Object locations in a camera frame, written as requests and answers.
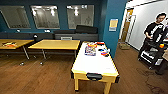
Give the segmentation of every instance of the window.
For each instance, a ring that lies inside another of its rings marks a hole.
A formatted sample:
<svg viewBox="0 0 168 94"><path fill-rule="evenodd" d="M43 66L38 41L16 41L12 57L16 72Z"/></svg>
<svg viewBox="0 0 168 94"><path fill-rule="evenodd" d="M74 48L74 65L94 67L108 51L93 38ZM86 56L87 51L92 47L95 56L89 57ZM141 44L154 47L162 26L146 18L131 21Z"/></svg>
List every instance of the window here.
<svg viewBox="0 0 168 94"><path fill-rule="evenodd" d="M9 28L30 28L24 6L0 6L0 10Z"/></svg>
<svg viewBox="0 0 168 94"><path fill-rule="evenodd" d="M76 29L76 25L93 26L94 5L67 6L69 29Z"/></svg>
<svg viewBox="0 0 168 94"><path fill-rule="evenodd" d="M59 29L57 6L31 6L38 29Z"/></svg>

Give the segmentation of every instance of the wall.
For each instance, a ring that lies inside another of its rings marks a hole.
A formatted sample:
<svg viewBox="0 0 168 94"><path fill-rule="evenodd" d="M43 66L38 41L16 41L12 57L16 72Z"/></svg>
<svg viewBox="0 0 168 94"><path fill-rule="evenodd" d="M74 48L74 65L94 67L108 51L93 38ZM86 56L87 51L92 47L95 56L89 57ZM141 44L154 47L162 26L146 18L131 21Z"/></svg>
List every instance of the wall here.
<svg viewBox="0 0 168 94"><path fill-rule="evenodd" d="M110 54L112 58L115 56L126 2L127 0L108 0L107 2L103 41L106 43L107 47L111 49ZM118 19L118 26L115 32L109 31L111 19Z"/></svg>
<svg viewBox="0 0 168 94"><path fill-rule="evenodd" d="M147 25L156 21L156 16L159 13L168 13L167 1L168 0L163 0L134 7L133 15L136 15L136 21L132 29L130 40L128 41L130 45L138 50L140 49L145 38L143 32Z"/></svg>
<svg viewBox="0 0 168 94"><path fill-rule="evenodd" d="M103 41L103 35L104 35L104 26L105 26L105 19L106 19L106 11L107 11L107 0L102 0L102 5L100 7L101 10L101 16L99 20L99 40Z"/></svg>
<svg viewBox="0 0 168 94"><path fill-rule="evenodd" d="M35 32L41 33L44 32L44 29L36 29L33 15L31 13L31 5L55 5L58 7L58 17L61 30L68 30L68 19L67 19L67 5L94 5L94 26L99 26L100 18L100 8L99 6L101 0L3 0L0 5L21 5L25 7L27 16L29 19L31 29L20 29L21 32ZM9 29L2 14L0 14L0 32L16 32L16 29Z"/></svg>
<svg viewBox="0 0 168 94"><path fill-rule="evenodd" d="M126 8L142 5L145 3L155 2L155 1L161 1L161 0L133 0L126 4Z"/></svg>

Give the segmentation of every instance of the wooden table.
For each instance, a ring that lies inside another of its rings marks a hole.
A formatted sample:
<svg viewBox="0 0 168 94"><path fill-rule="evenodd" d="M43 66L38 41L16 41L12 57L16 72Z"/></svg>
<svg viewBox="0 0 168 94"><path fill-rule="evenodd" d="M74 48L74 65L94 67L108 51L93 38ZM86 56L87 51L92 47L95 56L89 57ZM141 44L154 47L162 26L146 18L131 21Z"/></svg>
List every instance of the wooden table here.
<svg viewBox="0 0 168 94"><path fill-rule="evenodd" d="M76 50L78 49L79 43L79 40L42 40L28 48L42 49L44 59L46 59L46 55L43 49L74 50L76 57Z"/></svg>
<svg viewBox="0 0 168 94"><path fill-rule="evenodd" d="M0 49L17 49L19 47L23 47L25 55L26 55L27 59L29 59L29 56L27 54L27 51L26 51L24 45L26 45L30 42L33 42L33 41L34 40L0 39ZM16 46L14 46L14 47L3 46L3 43L6 43L6 42L15 42Z"/></svg>
<svg viewBox="0 0 168 94"><path fill-rule="evenodd" d="M90 80L87 74L99 74L102 76L102 82L106 82L104 94L108 94L111 83L116 83L119 80L118 71L113 63L111 56L104 57L98 49L104 49L106 46L97 46L96 56L85 55L86 43L83 43L78 56L71 69L72 76L75 79L75 91L78 91L78 80Z"/></svg>

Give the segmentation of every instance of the box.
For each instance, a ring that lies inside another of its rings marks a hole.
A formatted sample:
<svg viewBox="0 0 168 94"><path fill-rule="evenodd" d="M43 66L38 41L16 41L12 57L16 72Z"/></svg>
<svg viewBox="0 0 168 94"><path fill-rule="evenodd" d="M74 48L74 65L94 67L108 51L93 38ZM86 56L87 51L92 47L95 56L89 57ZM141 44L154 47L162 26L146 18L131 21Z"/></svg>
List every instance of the box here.
<svg viewBox="0 0 168 94"><path fill-rule="evenodd" d="M168 61L168 50L165 50L165 53L162 57Z"/></svg>
<svg viewBox="0 0 168 94"><path fill-rule="evenodd" d="M126 44L126 43L120 43L119 44L120 49L122 50L129 50L130 49L130 45Z"/></svg>

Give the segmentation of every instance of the sign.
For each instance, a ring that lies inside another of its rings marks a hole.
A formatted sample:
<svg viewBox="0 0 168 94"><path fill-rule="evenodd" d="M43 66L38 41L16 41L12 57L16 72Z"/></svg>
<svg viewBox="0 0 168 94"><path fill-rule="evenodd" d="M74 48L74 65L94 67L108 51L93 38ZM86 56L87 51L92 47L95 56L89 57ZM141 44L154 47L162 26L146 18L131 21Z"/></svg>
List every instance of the sign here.
<svg viewBox="0 0 168 94"><path fill-rule="evenodd" d="M117 24L118 24L118 19L111 19L110 20L109 31L116 31Z"/></svg>

